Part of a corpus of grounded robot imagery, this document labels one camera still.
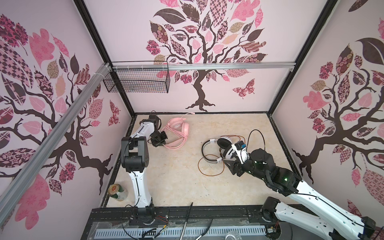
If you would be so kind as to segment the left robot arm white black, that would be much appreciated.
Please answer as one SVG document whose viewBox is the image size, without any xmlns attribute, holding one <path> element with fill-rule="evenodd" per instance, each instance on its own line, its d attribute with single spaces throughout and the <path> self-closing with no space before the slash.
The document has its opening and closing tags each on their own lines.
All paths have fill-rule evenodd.
<svg viewBox="0 0 384 240">
<path fill-rule="evenodd" d="M 155 114 L 140 121 L 136 132 L 121 140 L 121 165 L 129 173 L 135 194 L 138 216 L 155 217 L 155 207 L 147 186 L 146 169 L 150 155 L 148 144 L 161 147 L 166 144 L 167 135 L 160 131 L 161 120 Z"/>
</svg>

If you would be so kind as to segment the pink headphones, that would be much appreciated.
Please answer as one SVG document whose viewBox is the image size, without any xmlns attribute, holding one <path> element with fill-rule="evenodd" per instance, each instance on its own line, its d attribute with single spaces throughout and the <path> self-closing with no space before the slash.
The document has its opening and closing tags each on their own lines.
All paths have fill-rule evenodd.
<svg viewBox="0 0 384 240">
<path fill-rule="evenodd" d="M 187 115 L 194 115 L 195 113 L 186 113 L 179 118 L 170 119 L 167 124 L 162 128 L 162 132 L 171 132 L 175 134 L 178 139 L 165 144 L 164 147 L 168 150 L 178 150 L 184 146 L 189 137 L 189 123 L 186 122 Z"/>
</svg>

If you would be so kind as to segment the white black headphones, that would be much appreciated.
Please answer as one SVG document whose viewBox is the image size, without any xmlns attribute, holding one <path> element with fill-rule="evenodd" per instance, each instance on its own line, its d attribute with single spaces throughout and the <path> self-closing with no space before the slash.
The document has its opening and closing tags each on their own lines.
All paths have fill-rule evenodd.
<svg viewBox="0 0 384 240">
<path fill-rule="evenodd" d="M 205 155 L 204 153 L 205 147 L 210 144 L 217 144 L 219 146 L 220 155 L 213 159 L 208 158 L 207 155 Z M 218 139 L 209 139 L 203 143 L 201 148 L 203 159 L 210 164 L 218 164 L 223 160 L 234 161 L 235 158 L 238 157 L 238 155 L 237 155 L 237 152 L 233 149 L 233 146 L 232 146 L 233 144 L 234 143 L 232 142 L 230 137 L 227 137 L 227 136 L 220 137 Z"/>
</svg>

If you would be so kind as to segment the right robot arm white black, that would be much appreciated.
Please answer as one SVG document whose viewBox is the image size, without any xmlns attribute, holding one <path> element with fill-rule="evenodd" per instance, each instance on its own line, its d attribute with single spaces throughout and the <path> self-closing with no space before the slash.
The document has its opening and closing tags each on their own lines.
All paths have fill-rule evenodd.
<svg viewBox="0 0 384 240">
<path fill-rule="evenodd" d="M 247 152 L 244 144 L 233 144 L 226 153 L 225 165 L 238 177 L 249 174 L 262 180 L 276 193 L 306 207 L 310 213 L 295 209 L 282 201 L 268 197 L 261 208 L 267 222 L 287 222 L 311 232 L 324 240 L 378 239 L 384 229 L 378 229 L 373 219 L 360 217 L 339 207 L 289 169 L 278 167 L 273 156 L 263 149 Z"/>
</svg>

